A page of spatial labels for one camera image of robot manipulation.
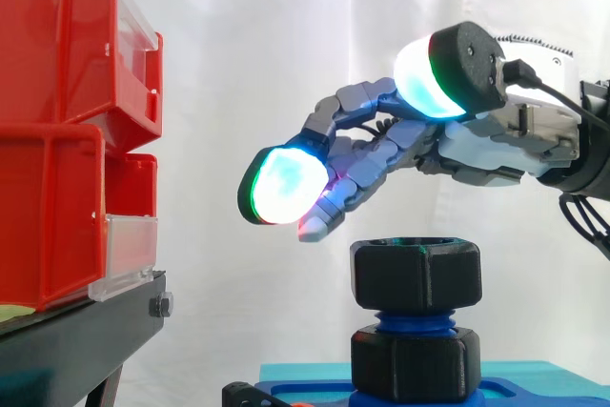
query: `large black nut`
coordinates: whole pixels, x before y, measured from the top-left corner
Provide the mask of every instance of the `large black nut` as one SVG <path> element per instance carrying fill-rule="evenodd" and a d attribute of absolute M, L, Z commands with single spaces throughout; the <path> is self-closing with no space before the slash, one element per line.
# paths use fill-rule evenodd
<path fill-rule="evenodd" d="M 477 334 L 449 337 L 376 332 L 352 336 L 352 382 L 362 393 L 399 403 L 462 402 L 480 384 Z"/>
<path fill-rule="evenodd" d="M 480 301 L 480 253 L 459 238 L 384 238 L 356 242 L 352 291 L 360 307 L 434 315 Z"/>

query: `robotic hand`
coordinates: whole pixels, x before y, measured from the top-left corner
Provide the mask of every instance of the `robotic hand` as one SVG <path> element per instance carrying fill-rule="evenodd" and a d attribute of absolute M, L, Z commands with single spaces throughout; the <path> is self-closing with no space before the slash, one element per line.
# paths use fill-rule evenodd
<path fill-rule="evenodd" d="M 239 209 L 256 224 L 299 220 L 298 237 L 310 242 L 396 169 L 475 186 L 515 185 L 529 173 L 564 191 L 568 221 L 610 257 L 610 226 L 586 199 L 610 200 L 609 98 L 607 84 L 579 81 L 571 52 L 461 23 L 407 45 L 394 79 L 350 85 L 318 102 L 296 137 L 256 156 L 239 187 Z M 389 117 L 376 130 L 364 124 L 380 113 Z M 352 128 L 373 139 L 336 136 Z"/>

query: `bolt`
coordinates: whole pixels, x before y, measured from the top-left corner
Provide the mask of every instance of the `bolt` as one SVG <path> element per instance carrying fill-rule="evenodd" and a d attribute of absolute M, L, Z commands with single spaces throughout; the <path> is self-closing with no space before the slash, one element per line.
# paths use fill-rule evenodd
<path fill-rule="evenodd" d="M 156 297 L 155 316 L 157 318 L 167 318 L 173 312 L 173 294 L 164 291 Z"/>

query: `white fabric backdrop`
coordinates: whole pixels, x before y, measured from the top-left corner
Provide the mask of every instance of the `white fabric backdrop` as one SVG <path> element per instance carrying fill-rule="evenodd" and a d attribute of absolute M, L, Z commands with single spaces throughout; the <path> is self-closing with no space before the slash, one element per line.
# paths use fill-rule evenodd
<path fill-rule="evenodd" d="M 397 51 L 470 18 L 573 49 L 610 75 L 610 0 L 136 0 L 165 36 L 158 156 L 158 267 L 175 312 L 125 366 L 118 406 L 214 406 L 266 362 L 345 361 L 374 322 L 350 291 L 357 239 L 456 235 L 482 251 L 484 299 L 460 311 L 485 359 L 546 359 L 610 382 L 610 263 L 563 221 L 557 192 L 509 191 L 402 171 L 335 234 L 241 219 L 238 182 L 262 147 L 291 137 L 315 102 L 391 74 Z"/>

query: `stacked storage bin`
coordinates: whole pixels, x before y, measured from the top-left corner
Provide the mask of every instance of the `stacked storage bin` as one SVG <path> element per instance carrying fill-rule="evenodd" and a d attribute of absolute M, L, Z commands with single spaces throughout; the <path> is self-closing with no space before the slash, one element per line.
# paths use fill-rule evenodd
<path fill-rule="evenodd" d="M 0 0 L 0 309 L 152 279 L 162 43 L 132 0 Z"/>

